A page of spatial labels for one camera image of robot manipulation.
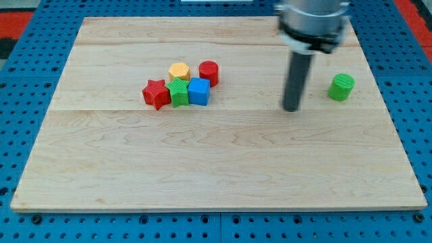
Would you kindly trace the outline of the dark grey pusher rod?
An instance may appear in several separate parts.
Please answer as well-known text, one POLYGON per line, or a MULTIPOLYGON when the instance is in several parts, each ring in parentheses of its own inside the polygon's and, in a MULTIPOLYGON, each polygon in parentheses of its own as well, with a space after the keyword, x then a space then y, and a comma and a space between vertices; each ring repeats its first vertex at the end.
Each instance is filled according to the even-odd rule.
POLYGON ((281 102, 285 111, 295 112, 298 110, 312 60, 313 55, 292 51, 281 102))

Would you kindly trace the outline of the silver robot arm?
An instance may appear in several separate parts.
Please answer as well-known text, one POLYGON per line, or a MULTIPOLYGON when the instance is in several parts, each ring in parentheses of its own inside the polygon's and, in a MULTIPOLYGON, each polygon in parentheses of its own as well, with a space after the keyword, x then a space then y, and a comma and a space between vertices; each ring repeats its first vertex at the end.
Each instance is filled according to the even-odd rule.
POLYGON ((332 53, 344 39, 350 2, 283 0, 274 6, 282 40, 290 48, 281 106, 295 112, 316 52, 332 53))

